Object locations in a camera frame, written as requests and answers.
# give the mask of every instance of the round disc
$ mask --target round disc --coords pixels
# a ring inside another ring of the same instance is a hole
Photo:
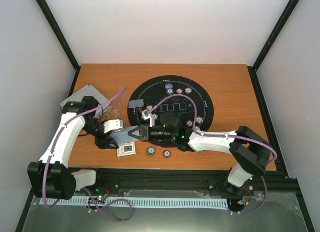
[[[130,124],[132,126],[148,125],[149,120],[145,121],[141,119],[141,111],[146,109],[146,106],[154,107],[161,100],[168,97],[168,90],[170,93],[171,90],[177,93],[178,89],[179,92],[180,89],[182,90],[181,94],[190,97],[194,101],[197,109],[197,117],[202,118],[202,122],[197,123],[197,126],[199,126],[200,130],[207,131],[214,118],[214,106],[210,96],[206,90],[195,81],[182,76],[172,75],[152,78],[141,84],[133,92],[130,100],[143,99],[144,106],[143,108],[128,108],[127,114]],[[152,112],[152,114],[155,114],[154,118],[157,115],[155,125],[161,125],[159,118],[167,111],[177,116],[181,120],[182,125],[187,125],[187,121],[194,121],[195,108],[187,98],[175,96],[160,105]],[[172,141],[152,141],[151,143],[162,147],[176,146]]]
[[[152,146],[148,147],[147,150],[146,150],[146,154],[148,156],[153,156],[155,154],[155,152],[156,152],[156,149],[154,147],[152,147]]]
[[[167,157],[167,158],[168,158],[168,157],[171,156],[171,151],[164,150],[162,154],[163,154],[164,157]]]

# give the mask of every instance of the small round token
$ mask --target small round token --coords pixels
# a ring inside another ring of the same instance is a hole
[[[152,117],[156,120],[158,119],[158,115],[157,114],[152,114]]]
[[[186,92],[186,94],[190,94],[192,92],[190,87],[187,87],[184,91]]]
[[[168,158],[168,157],[171,156],[171,151],[169,151],[169,150],[164,150],[162,154],[163,154],[164,157]]]
[[[164,87],[168,90],[168,89],[172,89],[174,86],[172,86],[171,83],[167,83]]]
[[[196,121],[198,122],[198,123],[201,123],[202,122],[202,117],[200,117],[200,116],[198,116],[197,118],[196,118]]]
[[[166,91],[166,93],[167,93],[167,95],[172,95],[172,94],[174,93],[174,91],[173,91],[172,89],[168,89],[168,90]]]
[[[156,152],[156,149],[154,147],[152,147],[152,146],[148,147],[147,150],[146,150],[146,154],[148,156],[153,156],[155,154],[155,152]]]
[[[191,126],[192,126],[192,124],[193,124],[193,122],[192,122],[192,121],[190,121],[190,120],[189,120],[189,121],[186,121],[186,125],[187,125],[187,126],[191,127]]]

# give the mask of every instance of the wire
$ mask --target wire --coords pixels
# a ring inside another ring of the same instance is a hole
[[[107,193],[107,197],[109,197],[109,196],[110,196],[109,186],[108,186],[108,185],[105,185],[105,186],[104,186],[104,189],[105,189],[105,191],[106,191],[106,193]]]
[[[82,112],[74,117],[72,117],[70,120],[68,120],[64,125],[67,126],[71,121],[73,121],[75,118],[78,118],[80,116],[83,116],[83,115],[87,115],[93,111],[97,111],[98,109],[110,104],[115,98],[117,98],[118,96],[120,96],[121,94],[123,94],[125,92],[125,90],[127,89],[127,87],[123,88],[120,92],[118,92],[115,96],[113,96],[110,100],[106,101],[105,103],[103,103],[102,105],[100,106],[97,106],[96,108],[93,108],[89,111],[85,111],[85,112]]]
[[[125,200],[125,199],[117,199],[117,200],[114,200],[114,201],[111,201],[110,203],[106,204],[105,206],[103,206],[102,208],[100,208],[97,204],[96,204],[96,201],[95,199],[93,198],[92,194],[90,193],[90,191],[87,189],[87,188],[82,188],[83,190],[85,190],[87,192],[87,194],[89,195],[90,199],[91,199],[91,202],[94,204],[94,206],[96,207],[96,209],[100,212],[100,214],[102,214],[105,218],[107,218],[108,220],[112,221],[112,222],[122,222],[122,221],[126,221],[128,220],[132,214],[133,214],[133,208],[132,208],[132,205],[130,204],[130,202],[128,200]],[[103,213],[102,210],[108,208],[110,205],[116,203],[116,202],[119,202],[119,201],[123,201],[125,203],[128,204],[128,206],[130,207],[130,213],[127,217],[123,218],[123,219],[120,219],[120,220],[116,220],[114,218],[111,218],[109,216],[107,216],[106,214]]]
[[[264,199],[262,201],[262,203],[255,209],[251,210],[251,211],[248,211],[248,212],[240,212],[239,215],[248,215],[248,214],[251,214],[253,212],[256,212],[257,210],[261,209],[262,206],[264,206],[264,204],[266,203],[267,201],[267,196],[268,196],[268,190],[267,190],[267,185],[266,185],[266,181],[265,179],[263,178],[263,176],[261,176],[261,179],[262,179],[262,182],[263,182],[263,185],[264,185]]]
[[[197,129],[196,129],[196,119],[197,119],[197,107],[196,107],[196,104],[195,102],[188,96],[186,95],[183,95],[183,94],[173,94],[171,96],[167,96],[165,99],[161,100],[157,105],[155,105],[149,112],[153,112],[154,110],[156,110],[158,108],[158,106],[160,106],[162,103],[164,103],[165,101],[167,101],[168,99],[172,98],[172,97],[175,97],[175,96],[181,96],[181,97],[185,97],[187,98],[193,105],[194,107],[194,119],[193,119],[193,125],[192,125],[192,128],[193,128],[193,131],[197,134],[197,135],[200,135],[200,136],[209,136],[209,137],[226,137],[226,135],[224,133],[210,133],[210,132],[199,132]],[[276,151],[268,146],[267,144],[263,143],[263,142],[260,142],[260,141],[257,141],[257,140],[254,140],[254,139],[251,139],[251,138],[247,138],[247,137],[244,137],[244,136],[237,136],[237,135],[227,135],[229,138],[236,138],[236,139],[241,139],[241,140],[245,140],[247,142],[253,142],[255,144],[258,144],[260,146],[263,146],[265,148],[267,148],[268,150],[271,151],[272,155],[273,155],[273,158],[268,161],[268,164],[275,161],[278,157]]]
[[[121,98],[123,96],[125,91],[123,91],[120,95],[119,95],[119,99],[118,101],[116,102],[116,105],[115,105],[115,110],[114,110],[114,115],[115,115],[115,118],[118,119],[118,107],[119,107],[119,104],[120,104],[120,101],[121,101]]]
[[[101,117],[98,119],[98,121],[101,120],[101,119],[103,118],[103,116],[104,116],[104,108],[102,107],[102,108],[101,108]]]
[[[116,97],[118,97],[119,95],[122,95],[125,90],[127,89],[127,87],[124,87],[120,92],[118,92],[114,97],[112,97],[110,100],[106,101],[105,103],[103,103],[102,105],[100,106],[97,106],[89,111],[85,111],[85,112],[82,112],[76,116],[73,116],[71,119],[69,119],[64,125],[65,127],[61,127],[60,130],[58,131],[58,133],[56,134],[54,140],[53,140],[53,143],[52,143],[52,146],[51,146],[51,149],[50,149],[50,152],[53,154],[53,152],[55,151],[55,147],[57,145],[57,142],[58,142],[58,139],[61,135],[61,133],[64,131],[64,129],[67,127],[67,125],[73,121],[74,119],[80,117],[80,116],[83,116],[83,115],[87,115],[91,112],[94,112],[94,111],[97,111],[98,109],[110,104]],[[49,206],[47,204],[47,193],[46,193],[46,185],[47,185],[47,175],[48,175],[48,168],[49,168],[49,164],[50,164],[50,160],[51,160],[51,157],[52,156],[48,156],[48,159],[46,161],[46,164],[45,164],[45,167],[44,167],[44,172],[43,172],[43,180],[42,180],[42,198],[43,198],[43,204],[44,204],[44,207],[46,208],[52,208],[54,207],[58,202],[59,202],[59,199],[56,200],[51,206]]]
[[[101,116],[100,116],[100,118],[98,118],[97,120],[99,121],[99,120],[101,120],[103,117],[104,117],[104,108],[102,107],[102,108],[101,108]],[[84,134],[78,135],[78,137],[87,136],[87,135],[89,135],[89,133],[88,133],[88,132],[85,132]]]
[[[242,189],[245,190],[245,193],[246,193],[246,194],[249,194],[249,199],[248,199],[248,203],[249,203],[249,201],[251,200],[252,194],[251,194],[250,190],[248,190],[246,187],[242,186]]]
[[[51,160],[52,156],[48,156],[48,159],[46,161],[45,167],[44,167],[44,172],[43,172],[43,179],[42,179],[42,200],[43,200],[43,205],[44,207],[50,209],[52,207],[54,207],[58,202],[59,199],[56,200],[51,206],[49,206],[47,204],[47,197],[46,197],[46,184],[47,184],[47,174],[48,174],[48,168],[49,168],[49,164],[50,164],[50,160]]]

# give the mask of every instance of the black metal frame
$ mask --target black metal frame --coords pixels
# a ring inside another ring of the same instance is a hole
[[[68,43],[62,34],[48,4],[45,0],[36,0],[41,10],[43,11],[48,23],[54,31],[57,39],[63,47],[67,57],[69,58],[72,66],[75,69],[74,79],[69,91],[69,96],[73,93],[77,78],[80,72],[80,66],[77,63]],[[290,179],[286,169],[286,165],[281,153],[276,133],[268,112],[268,108],[263,97],[262,89],[257,77],[257,70],[262,61],[269,52],[271,46],[275,42],[277,36],[293,12],[299,0],[289,0],[283,13],[281,14],[278,22],[268,37],[265,45],[263,46],[260,54],[258,55],[253,66],[248,66],[248,72],[251,78],[252,86],[256,94],[256,99],[259,105],[261,116],[263,119],[264,127],[268,140],[278,152],[278,159],[275,162],[276,171],[267,171],[265,174],[265,181],[269,191],[277,192],[295,192],[300,209],[302,211],[306,226],[310,232],[315,231],[308,214],[298,181]],[[71,171],[79,170],[79,168],[70,168]],[[209,183],[212,180],[218,180],[227,175],[227,171],[210,171],[210,170],[145,170],[145,169],[99,169],[99,174],[105,181],[108,181],[111,193],[118,193],[119,190],[202,190],[213,192],[209,190]],[[264,186],[259,178],[254,178],[251,185],[257,191],[263,191]],[[33,192],[30,192],[24,210],[22,212],[20,221],[16,228],[16,232],[23,229],[29,207],[33,198]]]

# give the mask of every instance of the blue label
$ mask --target blue label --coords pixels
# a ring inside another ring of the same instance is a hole
[[[172,86],[172,84],[170,83],[167,83],[164,87],[168,90],[168,89],[172,89],[174,86]]]

